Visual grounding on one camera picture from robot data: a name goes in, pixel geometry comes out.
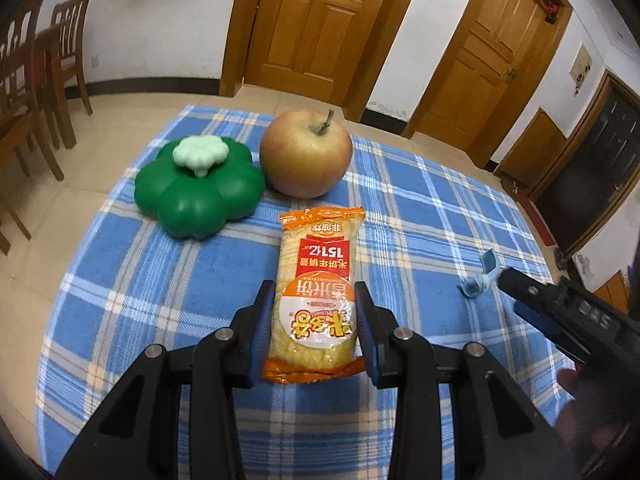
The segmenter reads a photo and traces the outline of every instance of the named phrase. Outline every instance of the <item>metal screw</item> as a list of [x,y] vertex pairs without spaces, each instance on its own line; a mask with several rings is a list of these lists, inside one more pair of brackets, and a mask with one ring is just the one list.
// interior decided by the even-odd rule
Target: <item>metal screw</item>
[[469,343],[466,346],[466,351],[473,357],[480,357],[484,355],[484,346],[480,343]]
[[162,347],[157,344],[149,345],[145,348],[145,355],[150,359],[155,359],[162,353]]
[[394,336],[396,336],[398,339],[402,339],[402,341],[411,339],[412,335],[414,335],[414,331],[405,326],[397,326],[394,329]]
[[215,336],[218,341],[229,341],[234,336],[234,330],[225,326],[217,329]]

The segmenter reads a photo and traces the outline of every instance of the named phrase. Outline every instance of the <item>blue plaid tablecloth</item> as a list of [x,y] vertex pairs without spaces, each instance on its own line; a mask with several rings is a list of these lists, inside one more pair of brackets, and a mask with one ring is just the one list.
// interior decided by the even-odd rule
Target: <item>blue plaid tablecloth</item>
[[[169,140],[215,134],[254,154],[271,116],[186,107],[155,138],[111,191],[78,247],[44,338],[36,390],[41,459],[55,471],[98,404],[146,345],[197,343],[253,303],[262,280],[274,280],[290,209],[363,206],[356,278],[400,325],[432,343],[461,348],[482,342],[550,422],[566,394],[556,371],[570,362],[513,312],[494,285],[476,300],[457,289],[479,272],[489,248],[501,267],[544,282],[550,275],[513,201],[457,171],[389,146],[353,137],[343,180],[321,201],[266,191],[250,218],[228,223],[203,242],[177,241],[140,216],[134,177]],[[396,391],[374,389],[366,374],[315,384],[266,381],[236,390],[236,414],[249,478],[386,478]],[[188,397],[181,410],[180,473],[188,476]],[[450,400],[441,388],[444,478],[453,477]]]

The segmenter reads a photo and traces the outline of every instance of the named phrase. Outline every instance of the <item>black baseboard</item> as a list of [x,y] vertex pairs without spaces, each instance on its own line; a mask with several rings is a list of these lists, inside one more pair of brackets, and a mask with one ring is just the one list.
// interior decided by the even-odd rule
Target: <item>black baseboard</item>
[[[127,94],[136,92],[169,92],[177,94],[219,95],[220,79],[204,79],[199,77],[131,77],[87,83],[89,95]],[[65,88],[67,99],[78,99],[80,90],[77,86]]]
[[488,171],[489,173],[493,173],[495,171],[495,168],[498,167],[498,163],[495,162],[494,160],[489,160],[488,163],[486,163],[484,165],[484,168],[482,168],[485,171]]
[[362,118],[360,119],[360,124],[373,126],[374,128],[377,128],[379,130],[385,130],[386,132],[396,135],[401,135],[406,128],[406,121],[396,119],[395,117],[392,117],[390,115],[381,114],[380,112],[369,110],[368,108],[364,109],[364,113],[362,114]]

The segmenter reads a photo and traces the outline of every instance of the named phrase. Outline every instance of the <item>person's hand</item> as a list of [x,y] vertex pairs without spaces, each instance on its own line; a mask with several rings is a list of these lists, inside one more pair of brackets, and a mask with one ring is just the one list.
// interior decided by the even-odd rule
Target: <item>person's hand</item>
[[[558,420],[556,421],[556,431],[560,434],[560,437],[570,449],[573,449],[578,440],[584,437],[584,431],[587,428],[582,428],[580,426],[581,420],[583,420],[583,413],[578,414],[578,409],[597,409],[597,405],[595,404],[596,399],[591,399],[594,401],[594,404],[589,403],[591,406],[588,406],[588,399],[580,398],[580,403],[578,403],[578,396],[580,394],[586,394],[584,391],[585,387],[583,384],[578,384],[578,372],[575,370],[560,370],[558,372],[558,384],[564,389],[569,395],[575,397],[575,400],[570,400],[568,403],[564,405],[560,414],[558,415]],[[596,395],[596,398],[602,398],[603,395]],[[620,428],[615,427],[613,425],[607,425],[600,428],[590,428],[588,440],[595,447],[595,449],[602,451],[605,449],[616,437]]]

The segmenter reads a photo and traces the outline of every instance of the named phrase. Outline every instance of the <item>door handle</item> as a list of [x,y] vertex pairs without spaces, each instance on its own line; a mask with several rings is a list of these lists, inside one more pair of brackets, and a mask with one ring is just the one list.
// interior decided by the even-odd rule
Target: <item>door handle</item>
[[518,72],[517,72],[516,69],[514,69],[514,68],[508,69],[507,70],[507,79],[505,80],[505,82],[510,83],[511,81],[516,79],[517,75],[518,75]]

